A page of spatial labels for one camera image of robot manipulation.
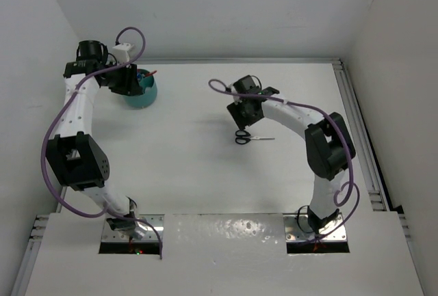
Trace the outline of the red gel pen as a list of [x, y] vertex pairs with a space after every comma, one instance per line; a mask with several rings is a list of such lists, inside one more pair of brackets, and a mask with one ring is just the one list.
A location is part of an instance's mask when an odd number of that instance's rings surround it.
[[157, 73], [157, 70], [154, 70], [154, 71], [152, 71], [152, 72], [148, 72], [148, 73], [144, 74], [144, 78], [146, 78], [146, 77], [151, 77], [151, 76], [153, 76], [153, 75], [156, 74], [156, 73]]

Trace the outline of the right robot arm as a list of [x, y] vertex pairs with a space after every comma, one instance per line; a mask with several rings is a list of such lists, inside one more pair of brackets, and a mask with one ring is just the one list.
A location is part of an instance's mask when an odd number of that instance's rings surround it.
[[352, 160], [356, 150], [343, 116], [287, 100], [276, 88], [261, 88], [258, 78], [251, 75], [226, 85], [222, 92], [233, 98], [227, 110], [241, 132], [269, 119], [304, 140], [314, 174], [307, 221], [311, 231], [319, 233], [337, 217], [355, 185]]

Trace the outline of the large black scissors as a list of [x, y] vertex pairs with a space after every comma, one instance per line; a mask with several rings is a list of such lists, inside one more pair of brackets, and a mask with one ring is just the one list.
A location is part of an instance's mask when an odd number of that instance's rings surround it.
[[235, 143], [239, 145], [246, 145], [251, 141], [270, 141], [270, 140], [274, 140], [274, 137], [254, 136], [245, 130], [237, 130], [235, 132]]

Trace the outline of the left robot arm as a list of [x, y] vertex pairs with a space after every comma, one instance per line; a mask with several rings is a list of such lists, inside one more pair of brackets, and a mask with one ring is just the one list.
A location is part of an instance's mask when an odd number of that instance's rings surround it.
[[110, 182], [107, 155], [92, 137], [94, 100], [101, 87], [123, 96], [141, 96], [137, 66], [131, 63], [129, 44], [118, 43], [110, 53], [96, 40], [78, 44], [76, 59], [64, 71], [64, 106], [49, 127], [42, 147], [43, 176], [51, 169], [63, 187], [88, 196], [106, 217], [109, 227], [129, 239], [140, 240], [148, 231], [137, 204]]

